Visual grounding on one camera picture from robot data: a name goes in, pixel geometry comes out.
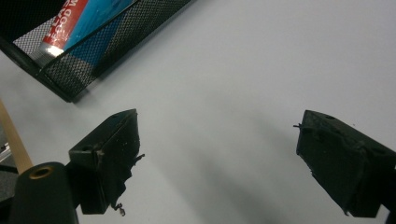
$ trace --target white table surface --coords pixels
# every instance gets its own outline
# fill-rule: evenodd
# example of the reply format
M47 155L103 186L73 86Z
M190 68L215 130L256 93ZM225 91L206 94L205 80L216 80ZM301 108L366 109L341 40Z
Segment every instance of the white table surface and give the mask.
M295 154L306 109L396 148L395 1L195 0L65 103L0 53L0 96L34 164L136 108L141 152L90 223L384 223L346 217Z

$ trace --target spool hole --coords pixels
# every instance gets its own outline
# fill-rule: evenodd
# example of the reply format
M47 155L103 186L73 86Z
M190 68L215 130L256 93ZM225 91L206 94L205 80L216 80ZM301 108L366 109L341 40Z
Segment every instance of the spool hole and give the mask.
M53 171L51 166L43 166L35 169L32 173L30 173L29 177L31 179L40 179L46 176L49 176Z

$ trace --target wooden dowel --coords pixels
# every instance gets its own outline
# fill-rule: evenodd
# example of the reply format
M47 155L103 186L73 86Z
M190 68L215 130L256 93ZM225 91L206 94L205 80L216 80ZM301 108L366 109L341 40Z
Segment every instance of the wooden dowel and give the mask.
M33 167L33 164L1 99L0 121L3 125L3 130L6 134L12 157L17 165L18 173L21 175L24 171Z

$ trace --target metal mesh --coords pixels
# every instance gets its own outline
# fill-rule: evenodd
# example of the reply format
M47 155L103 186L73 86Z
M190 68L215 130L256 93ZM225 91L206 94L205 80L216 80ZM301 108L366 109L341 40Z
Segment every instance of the metal mesh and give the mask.
M31 74L66 101L73 100L128 50L139 44L190 0L136 0L121 14L91 33L57 58L36 62ZM42 23L13 43L31 55L50 28Z

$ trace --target black mesh tray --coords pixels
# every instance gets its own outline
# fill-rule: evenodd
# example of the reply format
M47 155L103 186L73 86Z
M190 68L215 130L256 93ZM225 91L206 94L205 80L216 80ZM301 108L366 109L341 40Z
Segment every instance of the black mesh tray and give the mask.
M71 102L127 51L139 44L190 0L136 0L118 16L55 59L32 59L64 0L3 1L0 6L0 50L28 74ZM111 40L104 40L108 33ZM106 51L98 46L108 42ZM91 65L73 55L85 55Z

